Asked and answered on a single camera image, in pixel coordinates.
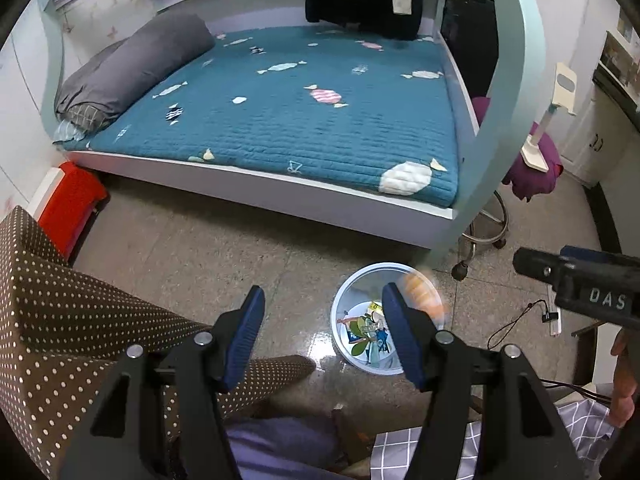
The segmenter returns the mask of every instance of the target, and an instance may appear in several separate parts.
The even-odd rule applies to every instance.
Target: white lamp
[[[543,171],[544,173],[549,171],[549,166],[546,164],[545,157],[540,152],[538,143],[540,142],[542,134],[549,126],[553,114],[558,110],[558,108],[565,108],[570,115],[575,115],[574,101],[576,79],[575,72],[567,65],[564,63],[556,64],[556,79],[554,82],[554,94],[551,97],[551,104],[542,116],[542,120],[533,132],[533,135],[527,136],[527,140],[525,140],[524,146],[520,150],[525,164],[530,168]]]

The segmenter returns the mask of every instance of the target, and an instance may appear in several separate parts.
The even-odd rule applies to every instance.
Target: plaid fabric
[[[71,121],[62,119],[62,122],[56,128],[53,134],[53,142],[64,142],[65,140],[82,140],[86,135],[86,131],[78,128]]]
[[[588,478],[607,451],[614,428],[605,419],[609,409],[591,399],[558,408]],[[407,472],[422,428],[382,433],[371,454],[371,480],[401,480]],[[456,480],[470,480],[476,470],[482,422],[466,425],[465,444]]]
[[[62,117],[89,133],[97,132],[111,124],[102,110],[88,103],[71,106]]]

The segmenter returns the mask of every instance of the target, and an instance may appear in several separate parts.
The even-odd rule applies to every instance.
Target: purple fabric
[[[226,434],[244,480],[344,480],[324,469],[339,456],[328,418],[248,418]]]
[[[488,97],[475,97],[471,99],[471,104],[473,105],[479,124],[482,124],[490,102],[491,99]],[[533,123],[529,133],[533,134],[537,127],[538,124]],[[558,155],[558,150],[556,150],[556,145],[551,140],[551,137],[546,133],[542,134],[538,146],[540,147],[542,156],[545,157],[546,164],[549,166],[549,170],[546,173],[527,166],[522,158],[522,154],[519,153],[516,161],[511,165],[511,168],[502,180],[502,183],[506,186],[511,184],[511,190],[515,196],[520,200],[526,198],[527,202],[536,194],[551,193],[556,188],[556,180],[564,170],[562,162],[560,161],[560,155]]]

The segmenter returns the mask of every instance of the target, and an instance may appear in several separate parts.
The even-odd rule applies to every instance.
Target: screw
[[[453,334],[446,330],[436,332],[436,341],[441,345],[450,345],[453,343]]]
[[[504,353],[511,359],[515,359],[516,357],[520,357],[522,350],[520,350],[516,345],[507,345],[504,347]]]
[[[193,340],[196,342],[196,345],[204,346],[213,341],[213,336],[209,332],[198,332],[193,337]]]
[[[140,345],[131,345],[127,348],[127,355],[132,359],[140,357],[145,352],[145,349]]]

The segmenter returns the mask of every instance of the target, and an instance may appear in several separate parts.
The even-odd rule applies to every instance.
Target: green leaf
[[[369,344],[369,341],[360,341],[359,343],[356,343],[351,348],[351,355],[354,357],[359,356],[367,349],[368,344]]]
[[[358,326],[358,323],[356,321],[351,321],[349,323],[349,330],[351,330],[351,333],[353,333],[354,336],[364,337],[362,335],[362,332],[360,331],[360,327]]]

